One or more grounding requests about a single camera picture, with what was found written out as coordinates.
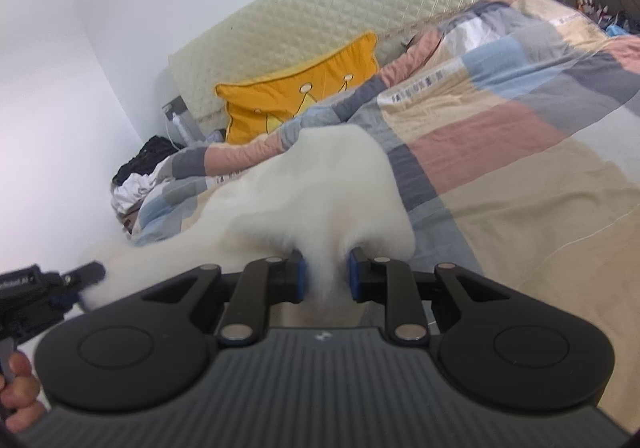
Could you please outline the person's left hand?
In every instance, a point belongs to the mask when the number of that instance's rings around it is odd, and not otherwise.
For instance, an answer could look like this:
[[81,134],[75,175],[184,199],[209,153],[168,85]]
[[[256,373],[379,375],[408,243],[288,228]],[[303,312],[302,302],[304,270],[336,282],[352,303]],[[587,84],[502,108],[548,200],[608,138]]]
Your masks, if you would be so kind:
[[9,368],[15,374],[15,379],[8,383],[1,377],[1,405],[12,410],[4,420],[4,425],[13,434],[27,430],[47,413],[47,407],[38,398],[41,384],[28,357],[20,352],[9,356]]

